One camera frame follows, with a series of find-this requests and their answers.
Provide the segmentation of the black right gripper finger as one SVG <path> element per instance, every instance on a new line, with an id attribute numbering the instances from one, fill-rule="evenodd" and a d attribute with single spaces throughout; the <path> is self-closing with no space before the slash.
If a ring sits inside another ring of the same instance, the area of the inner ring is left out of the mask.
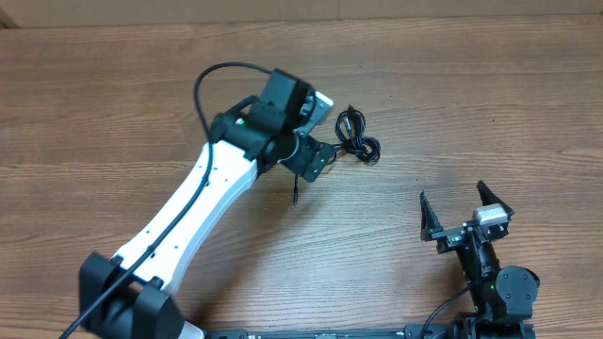
<path id="1" fill-rule="evenodd" d="M 505 203 L 502 199 L 500 199 L 488 186 L 487 184 L 479 180 L 476 185 L 477 190 L 480 193 L 480 198 L 483 206 L 496 204 L 498 203 L 505 211 L 505 213 L 510 218 L 514 214 L 514 210 Z"/>
<path id="2" fill-rule="evenodd" d="M 420 238 L 422 241 L 432 241 L 433 235 L 443 231 L 443 227 L 429 204 L 427 195 L 422 191 L 419 195 L 421 208 Z"/>

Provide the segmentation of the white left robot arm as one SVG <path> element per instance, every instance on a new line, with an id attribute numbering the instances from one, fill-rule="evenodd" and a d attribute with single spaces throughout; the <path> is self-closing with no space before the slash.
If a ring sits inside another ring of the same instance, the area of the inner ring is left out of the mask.
<path id="1" fill-rule="evenodd" d="M 277 164 L 315 181 L 334 148 L 311 137 L 334 107 L 300 78 L 274 69 L 250 95 L 203 121 L 207 142 L 185 181 L 154 218 L 111 258 L 93 253 L 79 270 L 77 328 L 100 338 L 207 338 L 174 296 L 226 210 Z"/>

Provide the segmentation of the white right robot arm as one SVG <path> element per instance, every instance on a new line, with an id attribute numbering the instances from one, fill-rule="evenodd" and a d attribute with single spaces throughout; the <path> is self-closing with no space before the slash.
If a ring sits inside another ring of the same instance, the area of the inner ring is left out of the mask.
<path id="1" fill-rule="evenodd" d="M 521 266 L 502 267 L 493 243 L 508 234 L 514 210 L 483 181 L 477 183 L 481 206 L 472 218 L 454 229 L 445 229 L 427 195 L 419 195 L 421 234 L 424 242 L 434 241 L 440 254 L 454 251 L 460 261 L 466 287 L 440 304 L 423 323 L 420 338 L 533 338 L 535 331 L 526 321 L 540 287 L 539 277 Z M 447 326 L 435 326 L 440 312 L 463 294 L 474 304 L 472 313 L 459 313 Z"/>

